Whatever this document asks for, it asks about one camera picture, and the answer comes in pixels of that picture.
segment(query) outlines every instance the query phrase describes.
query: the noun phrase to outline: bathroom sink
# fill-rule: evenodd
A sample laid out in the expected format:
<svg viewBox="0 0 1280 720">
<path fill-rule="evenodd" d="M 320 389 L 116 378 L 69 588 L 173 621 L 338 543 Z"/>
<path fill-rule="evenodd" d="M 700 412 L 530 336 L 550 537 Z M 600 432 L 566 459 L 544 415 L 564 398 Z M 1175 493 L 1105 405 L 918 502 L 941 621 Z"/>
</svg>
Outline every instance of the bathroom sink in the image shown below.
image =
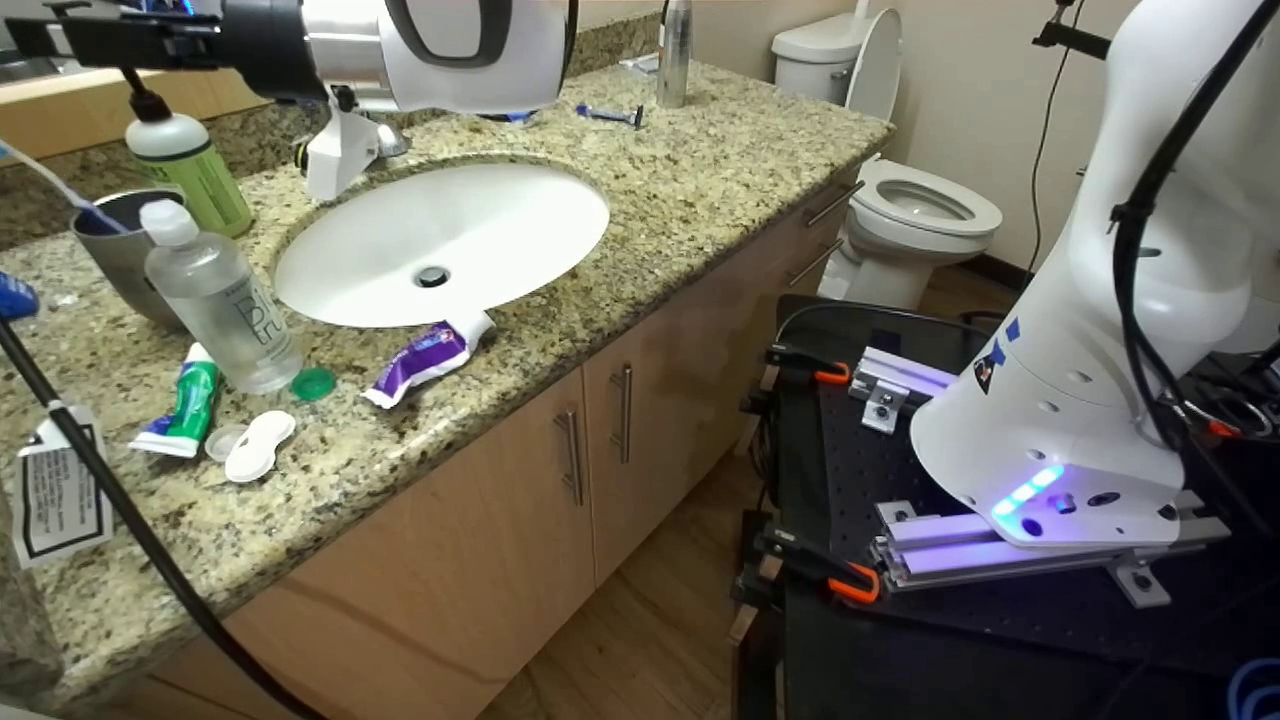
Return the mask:
<svg viewBox="0 0 1280 720">
<path fill-rule="evenodd" d="M 544 166 L 443 166 L 322 208 L 275 265 L 275 295 L 322 326 L 403 327 L 511 305 L 602 238 L 602 196 Z"/>
</svg>

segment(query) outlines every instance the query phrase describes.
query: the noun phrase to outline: green cap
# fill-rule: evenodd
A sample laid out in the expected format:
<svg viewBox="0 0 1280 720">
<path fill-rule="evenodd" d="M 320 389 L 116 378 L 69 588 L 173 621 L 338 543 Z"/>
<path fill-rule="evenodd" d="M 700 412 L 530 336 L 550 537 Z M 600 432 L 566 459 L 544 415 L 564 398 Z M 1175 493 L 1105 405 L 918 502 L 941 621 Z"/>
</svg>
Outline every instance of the green cap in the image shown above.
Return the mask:
<svg viewBox="0 0 1280 720">
<path fill-rule="evenodd" d="M 320 405 L 328 393 L 337 389 L 337 378 L 328 368 L 304 368 L 294 374 L 294 379 L 288 385 L 288 393 L 299 405 Z"/>
</svg>

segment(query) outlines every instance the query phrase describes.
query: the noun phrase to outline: wooden floor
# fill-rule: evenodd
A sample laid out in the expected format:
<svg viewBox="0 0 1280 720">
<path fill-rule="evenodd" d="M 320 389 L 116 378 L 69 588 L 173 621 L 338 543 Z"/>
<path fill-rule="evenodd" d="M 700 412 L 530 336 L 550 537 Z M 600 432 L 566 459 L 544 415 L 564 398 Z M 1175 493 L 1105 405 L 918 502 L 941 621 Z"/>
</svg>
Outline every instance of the wooden floor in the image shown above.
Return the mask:
<svg viewBox="0 0 1280 720">
<path fill-rule="evenodd" d="M 1013 291 L 941 271 L 925 313 L 1005 313 Z M 588 610 L 491 701 L 485 720 L 730 717 L 730 574 L 758 482 L 729 455 Z"/>
</svg>

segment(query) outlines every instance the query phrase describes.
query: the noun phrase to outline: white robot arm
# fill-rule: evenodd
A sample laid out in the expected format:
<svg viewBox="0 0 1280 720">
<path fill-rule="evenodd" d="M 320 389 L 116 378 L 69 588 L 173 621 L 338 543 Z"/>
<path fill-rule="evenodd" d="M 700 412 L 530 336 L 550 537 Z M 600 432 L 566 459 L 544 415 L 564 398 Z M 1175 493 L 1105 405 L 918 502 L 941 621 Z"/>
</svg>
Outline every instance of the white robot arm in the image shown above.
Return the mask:
<svg viewBox="0 0 1280 720">
<path fill-rule="evenodd" d="M 308 0 L 304 29 L 314 76 L 338 84 L 330 122 L 308 144 L 308 189 L 328 204 L 366 159 L 395 150 L 382 125 L 357 117 L 357 103 L 374 114 L 547 103 L 574 21 L 566 0 Z"/>
<path fill-rule="evenodd" d="M 120 16 L 9 21 L 19 54 L 59 26 L 78 64 L 237 70 L 272 102 L 328 102 L 308 150 L 314 200 L 389 154 L 366 114 L 511 114 L 555 102 L 574 0 L 127 0 Z"/>
<path fill-rule="evenodd" d="M 928 476 L 1009 543 L 1165 547 L 1182 469 L 1135 393 L 1113 289 L 1113 208 L 1261 0 L 1143 0 L 1116 33 L 1074 208 L 965 378 L 918 407 Z M 1175 159 L 1135 265 L 1135 321 L 1171 378 L 1245 321 L 1280 248 L 1280 29 L 1266 29 Z"/>
</svg>

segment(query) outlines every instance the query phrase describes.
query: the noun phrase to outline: plastic bottle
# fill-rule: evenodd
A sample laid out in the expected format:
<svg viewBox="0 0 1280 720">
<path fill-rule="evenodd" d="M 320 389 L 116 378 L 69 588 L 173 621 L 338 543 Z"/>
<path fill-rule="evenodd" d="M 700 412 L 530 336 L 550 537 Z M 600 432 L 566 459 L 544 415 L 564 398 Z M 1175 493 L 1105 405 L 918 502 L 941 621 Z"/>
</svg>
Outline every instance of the plastic bottle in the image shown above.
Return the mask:
<svg viewBox="0 0 1280 720">
<path fill-rule="evenodd" d="M 147 204 L 145 234 L 156 240 L 147 279 L 228 385 L 246 398 L 278 393 L 299 374 L 299 358 L 237 248 L 199 234 L 175 200 Z"/>
<path fill-rule="evenodd" d="M 156 184 L 175 184 L 195 225 L 219 238 L 245 238 L 252 208 L 240 196 L 237 177 L 213 150 L 206 128 L 195 117 L 169 114 L 169 103 L 122 71 L 132 84 L 132 125 L 122 128 L 127 154 L 153 171 Z"/>
</svg>

